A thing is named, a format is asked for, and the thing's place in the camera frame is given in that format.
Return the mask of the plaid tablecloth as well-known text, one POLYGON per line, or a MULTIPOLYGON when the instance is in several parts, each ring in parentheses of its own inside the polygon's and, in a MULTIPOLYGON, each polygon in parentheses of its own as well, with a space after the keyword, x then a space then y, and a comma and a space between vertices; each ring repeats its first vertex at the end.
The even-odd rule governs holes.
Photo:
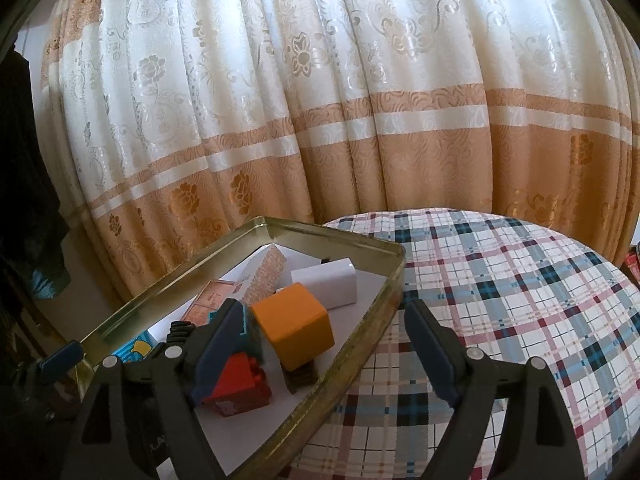
MULTIPOLYGON (((404 246, 405 300, 420 299, 462 344, 508 362, 544 359, 589 479, 638 460, 639 291, 594 249, 545 226, 444 208, 355 214, 335 229, 404 246)), ((285 479, 414 479, 451 410, 396 315, 343 400, 285 479)))

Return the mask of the brown wooden comb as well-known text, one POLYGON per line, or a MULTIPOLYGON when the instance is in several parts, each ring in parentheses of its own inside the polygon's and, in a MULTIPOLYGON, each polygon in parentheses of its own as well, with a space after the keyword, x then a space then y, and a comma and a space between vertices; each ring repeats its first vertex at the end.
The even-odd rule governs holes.
POLYGON ((296 393, 298 390, 311 387, 318 382, 318 370, 316 362, 309 360, 295 370, 287 370, 281 366, 286 388, 289 393, 296 393))

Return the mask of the red toy block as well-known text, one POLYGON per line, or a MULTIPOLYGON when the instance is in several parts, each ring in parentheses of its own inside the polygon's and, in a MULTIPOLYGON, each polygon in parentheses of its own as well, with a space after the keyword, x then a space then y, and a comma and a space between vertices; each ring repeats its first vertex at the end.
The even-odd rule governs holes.
POLYGON ((236 352, 228 359, 212 393, 202 401, 219 415, 229 417, 263 408, 270 403, 267 376, 254 356, 236 352))

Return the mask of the red snack package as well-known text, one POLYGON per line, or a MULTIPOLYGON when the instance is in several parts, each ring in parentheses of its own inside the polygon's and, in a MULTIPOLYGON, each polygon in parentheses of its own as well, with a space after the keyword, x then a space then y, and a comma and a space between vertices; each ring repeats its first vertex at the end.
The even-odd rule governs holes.
POLYGON ((620 268, 628 276, 631 276, 636 281, 640 281, 640 261, 639 261, 639 245, 638 244, 632 245, 631 248, 629 248, 620 268))

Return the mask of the cream and tan curtain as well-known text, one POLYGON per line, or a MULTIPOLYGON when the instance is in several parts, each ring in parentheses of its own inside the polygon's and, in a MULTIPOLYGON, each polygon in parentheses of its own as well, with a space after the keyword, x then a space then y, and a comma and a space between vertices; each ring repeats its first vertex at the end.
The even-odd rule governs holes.
POLYGON ((630 244, 639 49, 606 0, 56 0, 49 25, 42 156, 119 298, 256 216, 630 244))

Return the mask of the orange cube block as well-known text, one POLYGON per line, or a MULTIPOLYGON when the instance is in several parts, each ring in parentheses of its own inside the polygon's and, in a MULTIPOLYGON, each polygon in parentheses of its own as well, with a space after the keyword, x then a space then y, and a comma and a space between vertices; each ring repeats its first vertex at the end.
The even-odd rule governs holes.
POLYGON ((328 310, 299 283, 250 308, 287 370, 318 358, 335 344, 328 310))

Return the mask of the teal toy brick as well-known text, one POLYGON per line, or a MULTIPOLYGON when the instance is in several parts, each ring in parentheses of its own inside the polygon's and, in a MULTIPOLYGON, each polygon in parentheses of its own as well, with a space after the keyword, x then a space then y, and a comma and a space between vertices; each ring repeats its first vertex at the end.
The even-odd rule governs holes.
POLYGON ((243 307, 243 328, 241 330, 238 350, 255 358, 260 364, 264 362, 262 352, 262 333, 250 307, 243 307))

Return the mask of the white box red seal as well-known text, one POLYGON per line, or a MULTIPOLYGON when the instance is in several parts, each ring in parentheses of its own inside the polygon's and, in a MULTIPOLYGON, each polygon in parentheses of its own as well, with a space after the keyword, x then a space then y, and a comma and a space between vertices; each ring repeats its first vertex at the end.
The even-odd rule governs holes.
POLYGON ((296 252, 293 249, 268 244, 254 252, 242 266, 230 298, 250 307, 262 301, 279 288, 291 285, 294 270, 319 263, 320 259, 296 252))

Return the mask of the gold metal tin tray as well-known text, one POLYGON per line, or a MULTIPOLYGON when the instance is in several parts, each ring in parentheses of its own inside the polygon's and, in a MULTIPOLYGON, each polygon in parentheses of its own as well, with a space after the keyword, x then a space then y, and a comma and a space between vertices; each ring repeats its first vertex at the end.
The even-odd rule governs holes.
POLYGON ((378 344, 405 251, 260 217, 84 339, 92 370, 67 479, 270 479, 378 344))

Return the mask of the white rounded box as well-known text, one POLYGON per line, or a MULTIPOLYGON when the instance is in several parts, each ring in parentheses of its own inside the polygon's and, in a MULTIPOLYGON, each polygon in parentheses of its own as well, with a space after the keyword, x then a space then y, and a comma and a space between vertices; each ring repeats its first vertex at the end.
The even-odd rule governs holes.
POLYGON ((292 270, 291 280, 305 286, 328 310, 357 301, 357 271, 349 258, 292 270))

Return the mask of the blue puzzle toy tray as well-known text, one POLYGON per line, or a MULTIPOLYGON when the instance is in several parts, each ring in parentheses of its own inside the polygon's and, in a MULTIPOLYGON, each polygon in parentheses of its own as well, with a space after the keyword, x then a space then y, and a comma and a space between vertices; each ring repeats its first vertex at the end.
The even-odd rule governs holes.
POLYGON ((145 330, 115 350, 114 356, 117 356, 123 363, 139 362, 148 356, 156 345, 156 339, 148 330, 145 330))

